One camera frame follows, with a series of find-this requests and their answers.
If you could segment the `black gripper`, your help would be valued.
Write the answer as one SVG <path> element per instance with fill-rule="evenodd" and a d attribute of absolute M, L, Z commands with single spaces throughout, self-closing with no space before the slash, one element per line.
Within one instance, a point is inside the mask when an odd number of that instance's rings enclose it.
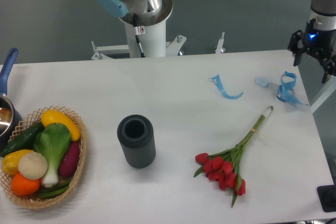
<path fill-rule="evenodd" d="M 294 56 L 293 66 L 301 63 L 302 54 L 306 53 L 322 64 L 324 74 L 322 83 L 328 76 L 335 76 L 335 29 L 322 30 L 318 26 L 318 19 L 312 18 L 306 23 L 305 31 L 298 30 L 291 35 L 288 50 Z"/>

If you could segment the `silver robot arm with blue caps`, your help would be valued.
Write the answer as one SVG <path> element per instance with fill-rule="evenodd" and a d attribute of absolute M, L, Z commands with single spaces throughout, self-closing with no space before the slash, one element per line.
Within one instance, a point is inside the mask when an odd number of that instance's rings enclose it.
<path fill-rule="evenodd" d="M 323 68 L 322 83 L 335 76 L 335 0 L 310 0 L 310 15 L 304 31 L 294 32 L 288 50 L 297 66 L 307 54 L 318 60 Z"/>

